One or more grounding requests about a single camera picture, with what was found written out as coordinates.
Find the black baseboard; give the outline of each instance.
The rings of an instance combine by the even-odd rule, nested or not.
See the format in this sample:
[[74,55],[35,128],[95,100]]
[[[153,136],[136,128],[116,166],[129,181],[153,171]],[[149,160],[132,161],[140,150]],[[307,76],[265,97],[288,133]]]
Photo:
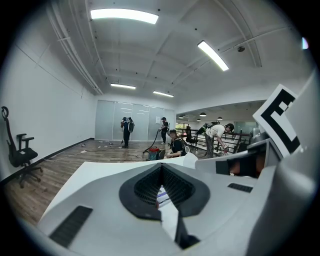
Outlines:
[[[79,144],[81,144],[81,143],[83,143],[83,142],[86,142],[86,141],[88,141],[88,140],[94,140],[94,139],[95,139],[95,138],[87,138],[87,139],[82,140],[82,141],[79,141],[79,142],[77,142],[77,143],[75,143],[75,144],[73,144],[73,145],[70,145],[70,146],[67,146],[67,147],[65,147],[65,148],[63,148],[63,149],[60,149],[60,150],[57,151],[57,152],[54,152],[54,153],[52,153],[52,154],[50,154],[50,155],[47,155],[47,156],[39,159],[38,161],[33,162],[32,164],[28,165],[28,168],[29,168],[29,167],[34,167],[34,166],[42,163],[43,161],[45,161],[45,159],[52,158],[53,156],[55,156],[55,155],[57,155],[57,154],[65,151],[65,150],[67,150],[67,149],[70,149],[70,148],[72,148],[72,147],[74,147],[74,146],[76,146],[76,145],[79,145]],[[15,177],[18,177],[20,174],[22,174],[22,173],[24,172],[24,170],[25,170],[25,168],[22,168],[22,169],[16,171],[15,173],[11,174],[10,176],[6,177],[5,179],[1,180],[1,181],[0,181],[0,187],[3,187],[3,186],[4,186],[5,184],[7,184],[9,181],[13,180]]]

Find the white shirt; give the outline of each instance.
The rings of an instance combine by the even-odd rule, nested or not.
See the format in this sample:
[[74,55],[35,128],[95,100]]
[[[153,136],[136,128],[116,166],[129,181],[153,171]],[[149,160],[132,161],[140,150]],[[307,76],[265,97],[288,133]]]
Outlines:
[[207,129],[205,133],[213,138],[215,135],[217,135],[219,138],[224,134],[226,128],[222,124],[216,124],[212,126],[211,128]]

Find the standing person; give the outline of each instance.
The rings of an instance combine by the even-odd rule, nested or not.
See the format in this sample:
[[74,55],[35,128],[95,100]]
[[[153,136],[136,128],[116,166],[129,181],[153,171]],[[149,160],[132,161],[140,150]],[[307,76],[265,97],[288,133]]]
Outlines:
[[187,154],[182,139],[177,136],[176,130],[170,130],[171,149],[166,155],[166,158],[183,157]]
[[123,140],[124,140],[124,146],[122,146],[124,149],[128,148],[128,143],[129,143],[129,137],[130,137],[130,132],[128,129],[128,119],[126,117],[124,117],[121,120],[121,128],[123,128]]
[[166,135],[167,135],[167,132],[168,132],[168,125],[169,124],[168,124],[167,119],[165,117],[162,117],[161,120],[162,120],[162,127],[159,128],[159,131],[161,131],[161,137],[162,137],[162,140],[163,140],[161,145],[164,145],[166,143]]
[[227,149],[226,145],[222,142],[221,137],[226,132],[232,132],[235,126],[232,123],[228,123],[226,126],[222,124],[213,125],[211,128],[205,131],[205,144],[206,152],[208,158],[214,157],[214,136],[216,135],[216,140],[221,144],[222,148]]

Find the gray pants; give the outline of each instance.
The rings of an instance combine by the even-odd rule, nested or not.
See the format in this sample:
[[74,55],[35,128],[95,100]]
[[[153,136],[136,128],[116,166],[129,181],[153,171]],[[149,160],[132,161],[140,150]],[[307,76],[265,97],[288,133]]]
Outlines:
[[205,144],[206,144],[206,157],[207,158],[214,158],[214,138],[211,138],[206,133],[204,134],[205,137]]

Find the person in white shirt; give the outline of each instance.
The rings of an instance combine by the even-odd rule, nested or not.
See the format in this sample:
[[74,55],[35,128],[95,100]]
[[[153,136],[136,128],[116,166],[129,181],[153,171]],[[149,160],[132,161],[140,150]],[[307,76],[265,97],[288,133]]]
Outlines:
[[216,124],[210,127],[205,131],[205,144],[206,144],[206,152],[207,158],[214,157],[214,137],[216,136],[216,140],[220,143],[223,149],[226,149],[226,145],[221,140],[222,135],[226,133],[230,133],[234,130],[235,126],[232,123],[228,123],[226,126],[222,124]]

